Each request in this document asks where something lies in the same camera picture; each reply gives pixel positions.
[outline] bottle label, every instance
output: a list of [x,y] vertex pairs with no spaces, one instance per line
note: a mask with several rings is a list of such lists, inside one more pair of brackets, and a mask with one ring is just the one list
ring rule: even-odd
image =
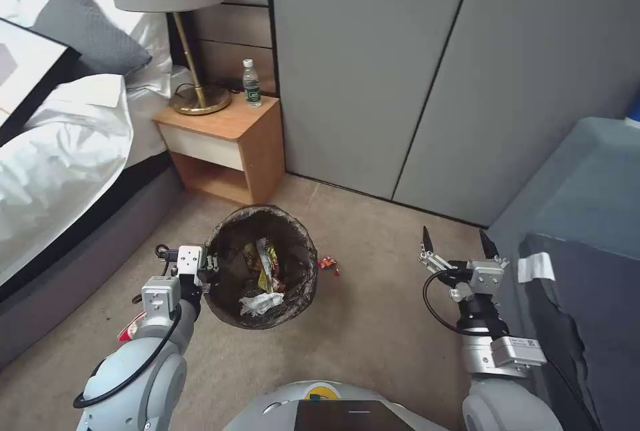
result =
[[260,102],[260,86],[245,87],[247,102]]

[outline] beige carpet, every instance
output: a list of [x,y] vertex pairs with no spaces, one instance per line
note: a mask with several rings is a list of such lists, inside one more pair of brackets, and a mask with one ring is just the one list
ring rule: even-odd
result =
[[[446,428],[462,429],[460,404],[469,379],[460,339],[425,309],[427,271],[416,257],[426,225],[442,256],[480,258],[477,230],[291,176],[273,203],[306,225],[319,253],[338,261],[341,275],[321,271],[311,307],[273,330],[233,328],[205,306],[185,355],[189,375],[172,429],[220,430],[252,396],[298,380],[370,388]],[[155,245],[203,242],[234,209],[184,193],[107,283],[0,374],[3,429],[75,429],[80,412],[71,401],[141,309],[131,297],[162,270]],[[433,287],[434,306],[454,322],[456,307],[445,286]]]

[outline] trash can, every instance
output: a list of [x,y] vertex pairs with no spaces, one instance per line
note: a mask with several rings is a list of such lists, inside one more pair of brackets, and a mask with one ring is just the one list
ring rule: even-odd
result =
[[[269,240],[277,256],[283,301],[264,314],[241,315],[239,300],[264,292],[257,286],[260,273],[247,259],[247,245],[263,238]],[[205,245],[219,268],[203,273],[205,282],[211,284],[205,300],[220,320],[243,329],[269,329],[295,318],[313,301],[317,250],[305,227],[279,207],[250,205],[238,209],[215,227]]]

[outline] gray wardrobe door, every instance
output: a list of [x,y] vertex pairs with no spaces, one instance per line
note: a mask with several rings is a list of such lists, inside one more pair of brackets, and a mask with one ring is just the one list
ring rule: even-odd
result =
[[640,85],[638,0],[464,0],[394,200],[490,225],[585,116]]
[[391,198],[460,0],[274,0],[287,169]]

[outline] framed picture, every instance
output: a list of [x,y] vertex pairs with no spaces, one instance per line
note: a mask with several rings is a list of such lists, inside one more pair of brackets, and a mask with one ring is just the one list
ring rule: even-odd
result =
[[0,19],[0,146],[22,132],[35,110],[68,81],[80,54]]

